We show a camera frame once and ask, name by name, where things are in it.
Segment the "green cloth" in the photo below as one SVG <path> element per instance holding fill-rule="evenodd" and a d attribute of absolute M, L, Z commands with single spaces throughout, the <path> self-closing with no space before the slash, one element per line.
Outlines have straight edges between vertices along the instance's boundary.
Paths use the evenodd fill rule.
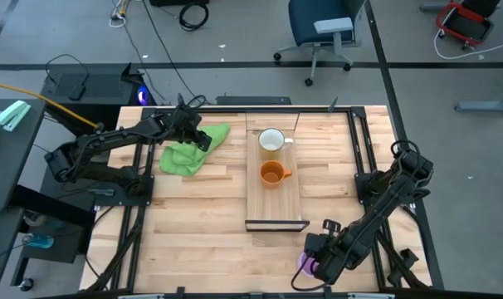
<path fill-rule="evenodd" d="M 195 144 L 176 143 L 167 146 L 159 161 L 161 171 L 182 176 L 196 174 L 208 155 L 226 139 L 229 124 L 210 125 L 201 130 L 212 139 L 208 151 L 201 151 Z"/>

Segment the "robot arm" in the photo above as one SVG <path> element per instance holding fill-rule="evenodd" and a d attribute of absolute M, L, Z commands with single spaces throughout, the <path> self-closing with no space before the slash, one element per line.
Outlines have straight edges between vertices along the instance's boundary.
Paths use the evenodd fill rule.
<path fill-rule="evenodd" d="M 59 182 L 95 179 L 117 183 L 126 189 L 127 193 L 129 190 L 134 193 L 142 192 L 138 184 L 141 179 L 137 169 L 131 166 L 114 169 L 92 164 L 90 159 L 106 150 L 137 143 L 162 144 L 165 140 L 193 142 L 200 150 L 207 151 L 211 138 L 197 129 L 201 120 L 202 117 L 195 109 L 181 100 L 174 111 L 157 111 L 131 128 L 121 127 L 106 132 L 97 130 L 93 135 L 82 135 L 46 154 L 45 160 Z"/>
<path fill-rule="evenodd" d="M 331 285 L 345 268 L 354 270 L 369 255 L 376 233 L 395 208 L 428 194 L 421 187 L 432 177 L 432 162 L 410 149 L 400 149 L 394 158 L 390 170 L 374 173 L 365 183 L 364 192 L 377 200 L 361 219 L 341 231 L 339 224 L 335 225 L 335 231 L 339 231 L 336 235 L 334 231 L 307 234 L 305 253 L 318 263 L 315 278 Z"/>

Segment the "orange mug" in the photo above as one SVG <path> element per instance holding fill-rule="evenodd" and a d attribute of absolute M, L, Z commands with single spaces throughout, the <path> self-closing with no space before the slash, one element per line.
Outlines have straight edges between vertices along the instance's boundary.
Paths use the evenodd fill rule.
<path fill-rule="evenodd" d="M 266 161 L 261 166 L 261 182 L 266 189 L 279 187 L 281 181 L 292 176 L 290 170 L 286 170 L 283 164 L 278 161 Z"/>

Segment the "blue office chair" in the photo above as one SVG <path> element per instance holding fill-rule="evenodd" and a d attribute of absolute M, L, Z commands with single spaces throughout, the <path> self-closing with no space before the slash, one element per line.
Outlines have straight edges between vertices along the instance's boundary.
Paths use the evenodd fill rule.
<path fill-rule="evenodd" d="M 274 59 L 279 61 L 284 51 L 312 47 L 312 70 L 310 78 L 305 80 L 307 86 L 313 84 L 320 50 L 342 56 L 347 61 L 344 70 L 349 71 L 353 61 L 342 52 L 342 48 L 360 46 L 360 25 L 357 23 L 365 2 L 366 0 L 291 0 L 288 13 L 295 46 L 277 50 Z"/>

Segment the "gray floor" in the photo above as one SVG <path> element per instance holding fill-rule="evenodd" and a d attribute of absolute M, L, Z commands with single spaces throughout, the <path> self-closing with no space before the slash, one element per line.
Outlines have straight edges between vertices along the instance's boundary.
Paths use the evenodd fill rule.
<path fill-rule="evenodd" d="M 288 0 L 212 0 L 211 18 L 198 32 L 183 32 L 175 20 L 150 7 L 154 21 L 176 62 L 271 61 L 278 47 L 292 44 L 286 4 Z M 432 47 L 435 14 L 420 13 L 421 0 L 371 0 L 388 62 L 449 62 Z M 9 0 L 0 0 L 0 19 Z M 108 27 L 112 8 L 108 0 L 20 0 L 0 36 L 0 64 L 42 64 L 70 53 L 84 63 L 137 62 L 138 57 L 123 29 Z M 177 13 L 179 7 L 169 7 Z M 191 12 L 191 18 L 198 12 Z M 128 29 L 146 62 L 168 62 L 149 25 L 142 3 L 132 2 Z M 487 49 L 503 42 L 503 0 L 493 17 L 496 27 Z M 363 45 L 348 49 L 361 62 L 376 62 L 377 55 L 365 19 Z M 462 54 L 451 38 L 438 40 L 444 55 Z M 308 61 L 308 51 L 283 55 L 285 61 Z M 337 58 L 323 54 L 324 61 Z M 459 62 L 503 61 L 503 49 L 469 56 Z M 60 63 L 72 63 L 68 59 Z M 148 70 L 165 98 L 175 102 L 187 95 L 173 70 Z M 378 68 L 320 68 L 315 84 L 303 80 L 303 68 L 216 68 L 181 70 L 197 94 L 216 96 L 290 96 L 294 104 L 387 105 Z M 446 289 L 503 293 L 503 114 L 454 112 L 458 100 L 503 99 L 503 69 L 392 69 L 399 108 L 408 137 L 435 163 L 425 200 L 433 240 Z M 39 91 L 44 71 L 0 71 L 0 81 Z M 0 89 L 0 98 L 25 98 Z M 72 140 L 65 129 L 44 121 L 36 144 L 54 149 Z M 41 149 L 34 147 L 21 183 L 39 189 L 46 165 Z M 27 298 L 72 293 L 78 288 L 83 259 L 72 265 L 31 261 L 29 277 L 35 289 L 19 292 L 7 283 L 17 261 L 12 253 L 0 298 Z"/>

